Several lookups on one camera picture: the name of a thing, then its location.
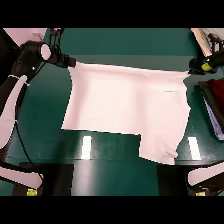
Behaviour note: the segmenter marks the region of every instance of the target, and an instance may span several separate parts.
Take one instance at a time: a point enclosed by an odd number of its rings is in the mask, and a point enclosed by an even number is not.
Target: blue cloth
[[[222,129],[219,125],[219,122],[217,121],[216,119],[216,116],[214,115],[211,107],[208,105],[208,103],[206,102],[205,98],[204,98],[204,101],[205,101],[205,106],[207,108],[207,111],[208,111],[208,115],[210,117],[210,120],[212,122],[212,126],[213,126],[213,129],[214,129],[214,132],[215,132],[215,135],[216,137],[219,139],[219,140],[224,140],[224,134],[222,132]]]

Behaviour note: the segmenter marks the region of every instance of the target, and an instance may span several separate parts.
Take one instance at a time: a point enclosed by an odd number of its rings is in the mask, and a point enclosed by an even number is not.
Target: yellow label
[[[205,192],[198,192],[198,193],[195,193],[196,196],[205,196]]]
[[[201,67],[204,71],[209,71],[212,69],[208,63],[203,64]]]
[[[27,196],[37,196],[37,190],[28,189]]]

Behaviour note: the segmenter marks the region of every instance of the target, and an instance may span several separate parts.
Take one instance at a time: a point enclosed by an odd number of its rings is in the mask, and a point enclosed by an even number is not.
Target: red cloth
[[[209,84],[209,87],[211,88],[212,93],[217,100],[219,108],[224,115],[224,80],[211,79],[207,81],[207,83]]]

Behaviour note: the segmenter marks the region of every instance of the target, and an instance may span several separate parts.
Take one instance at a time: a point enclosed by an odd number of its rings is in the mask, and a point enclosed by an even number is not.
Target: stack of clothes
[[[200,81],[205,105],[216,137],[224,140],[224,78]]]

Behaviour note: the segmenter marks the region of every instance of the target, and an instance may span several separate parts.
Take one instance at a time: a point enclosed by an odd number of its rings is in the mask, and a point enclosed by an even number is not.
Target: green table
[[[66,29],[63,52],[84,63],[101,63],[146,69],[187,71],[196,55],[189,29]],[[212,163],[224,159],[223,143],[215,138],[200,91],[199,80],[185,80],[191,107],[188,126],[179,144],[177,164]],[[74,163],[73,195],[158,195],[157,164],[138,157],[140,136],[65,131],[61,124],[71,91],[66,69],[46,65],[28,88],[19,117],[19,128],[34,162]],[[83,136],[92,136],[91,160],[83,161]],[[192,161],[188,137],[196,137],[202,161]],[[13,133],[7,162],[27,161]],[[11,195],[12,184],[0,182],[0,195]]]

